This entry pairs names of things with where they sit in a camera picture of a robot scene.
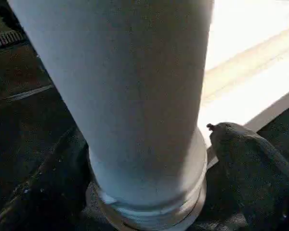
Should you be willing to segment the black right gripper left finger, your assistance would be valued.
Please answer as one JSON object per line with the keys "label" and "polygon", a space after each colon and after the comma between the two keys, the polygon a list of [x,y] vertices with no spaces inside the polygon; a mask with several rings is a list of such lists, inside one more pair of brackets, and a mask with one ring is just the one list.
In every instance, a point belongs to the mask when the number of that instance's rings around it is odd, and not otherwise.
{"label": "black right gripper left finger", "polygon": [[73,231],[91,181],[88,145],[71,127],[0,212],[0,231]]}

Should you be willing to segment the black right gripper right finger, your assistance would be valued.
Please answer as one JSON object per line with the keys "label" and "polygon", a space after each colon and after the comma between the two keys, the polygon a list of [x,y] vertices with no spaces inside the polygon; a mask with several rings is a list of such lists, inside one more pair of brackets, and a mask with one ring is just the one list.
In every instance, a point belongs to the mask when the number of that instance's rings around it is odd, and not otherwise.
{"label": "black right gripper right finger", "polygon": [[250,229],[289,231],[289,162],[267,139],[242,125],[209,123],[207,128]]}

